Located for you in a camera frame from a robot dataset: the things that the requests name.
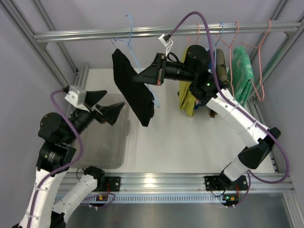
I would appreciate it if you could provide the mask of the black trousers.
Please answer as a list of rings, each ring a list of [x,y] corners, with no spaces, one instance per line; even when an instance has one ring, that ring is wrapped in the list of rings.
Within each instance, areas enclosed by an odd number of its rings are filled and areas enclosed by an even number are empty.
[[[154,97],[144,84],[133,81],[137,75],[129,59],[121,50],[112,54],[114,82],[125,97],[143,127],[148,127],[154,116]]]

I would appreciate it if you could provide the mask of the light blue wire hanger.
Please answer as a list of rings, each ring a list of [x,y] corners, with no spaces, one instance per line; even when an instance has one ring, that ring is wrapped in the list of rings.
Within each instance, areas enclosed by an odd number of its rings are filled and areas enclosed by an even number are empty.
[[[137,57],[136,57],[136,55],[134,54],[133,49],[132,49],[132,34],[133,34],[133,22],[132,22],[132,17],[131,17],[130,14],[126,14],[125,17],[127,17],[127,18],[129,19],[129,22],[130,22],[130,33],[129,33],[129,35],[128,35],[128,40],[125,41],[125,40],[120,39],[120,38],[113,38],[113,39],[110,39],[110,41],[111,41],[112,45],[113,45],[116,49],[118,49],[118,47],[116,46],[115,42],[119,41],[119,42],[124,43],[124,44],[128,47],[130,53],[132,54],[132,57],[133,57],[133,59],[134,59],[136,65],[137,65],[139,71],[142,72],[143,69],[141,68],[141,65],[139,64],[138,59],[137,59]],[[154,103],[154,105],[155,105],[157,108],[160,108],[160,102],[159,102],[159,100],[158,100],[156,94],[150,89],[150,87],[149,87],[148,84],[145,84],[145,86],[148,88],[148,90],[150,91],[150,93],[151,93],[152,96],[153,96],[153,103]]]

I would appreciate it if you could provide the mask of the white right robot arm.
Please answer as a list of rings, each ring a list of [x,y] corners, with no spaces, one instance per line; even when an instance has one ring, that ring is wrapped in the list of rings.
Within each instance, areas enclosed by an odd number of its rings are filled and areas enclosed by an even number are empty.
[[[169,55],[157,53],[151,65],[133,81],[156,86],[161,86],[166,79],[190,82],[191,94],[233,127],[245,148],[218,176],[218,184],[229,190],[240,176],[262,163],[281,132],[276,127],[269,129],[253,118],[208,71],[210,62],[211,54],[200,45],[189,46],[183,62],[172,62]]]

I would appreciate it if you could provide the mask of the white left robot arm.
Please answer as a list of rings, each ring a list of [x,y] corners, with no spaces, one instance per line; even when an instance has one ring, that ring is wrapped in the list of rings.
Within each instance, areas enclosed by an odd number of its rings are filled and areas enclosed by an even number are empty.
[[[50,94],[57,112],[48,113],[40,121],[38,136],[44,140],[36,163],[33,191],[22,220],[16,228],[64,228],[73,212],[93,191],[105,190],[107,201],[110,184],[105,171],[95,166],[84,169],[75,186],[55,203],[58,189],[69,167],[84,153],[81,133],[97,121],[114,125],[125,103],[100,106],[107,91],[85,91],[67,86]]]

